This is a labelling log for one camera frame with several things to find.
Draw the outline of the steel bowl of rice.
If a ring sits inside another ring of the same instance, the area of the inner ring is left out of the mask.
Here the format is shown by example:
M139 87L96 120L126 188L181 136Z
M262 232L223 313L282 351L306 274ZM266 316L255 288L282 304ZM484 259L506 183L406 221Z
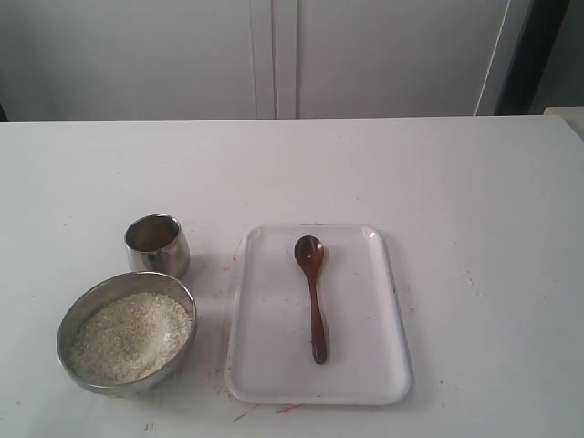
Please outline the steel bowl of rice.
M125 273L77 299L57 332L57 357L82 389L109 397L143 393L182 365L197 331L197 307L178 279Z

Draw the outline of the small steel cup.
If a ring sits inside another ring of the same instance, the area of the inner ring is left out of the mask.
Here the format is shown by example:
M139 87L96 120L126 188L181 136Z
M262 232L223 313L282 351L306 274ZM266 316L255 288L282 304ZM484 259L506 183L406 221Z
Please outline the small steel cup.
M190 248L180 222L168 214L150 214L132 223L124 234L133 272L158 272L181 279L190 265Z

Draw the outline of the brown wooden spoon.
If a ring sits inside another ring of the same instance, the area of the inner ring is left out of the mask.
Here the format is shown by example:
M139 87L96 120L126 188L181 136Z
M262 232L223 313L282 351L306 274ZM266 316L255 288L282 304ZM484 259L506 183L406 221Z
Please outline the brown wooden spoon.
M325 259L325 248L315 236L304 235L295 244L294 256L308 282L313 360L322 365L327 361L328 347L318 302L318 278Z

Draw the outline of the white plastic tray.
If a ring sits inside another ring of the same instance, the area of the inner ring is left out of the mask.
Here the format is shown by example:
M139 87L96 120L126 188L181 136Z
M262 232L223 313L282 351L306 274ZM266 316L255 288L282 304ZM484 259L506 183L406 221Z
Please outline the white plastic tray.
M314 235L325 248L318 299L328 358L312 355L308 283L294 257ZM238 251L225 383L257 404L388 405L411 382L409 358L380 232L362 224L271 224Z

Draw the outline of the white cabinet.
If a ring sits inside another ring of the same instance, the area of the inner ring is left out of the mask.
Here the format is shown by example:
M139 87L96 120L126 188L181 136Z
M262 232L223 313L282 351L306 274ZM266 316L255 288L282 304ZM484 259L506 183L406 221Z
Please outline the white cabinet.
M10 120L491 115L528 1L4 1Z

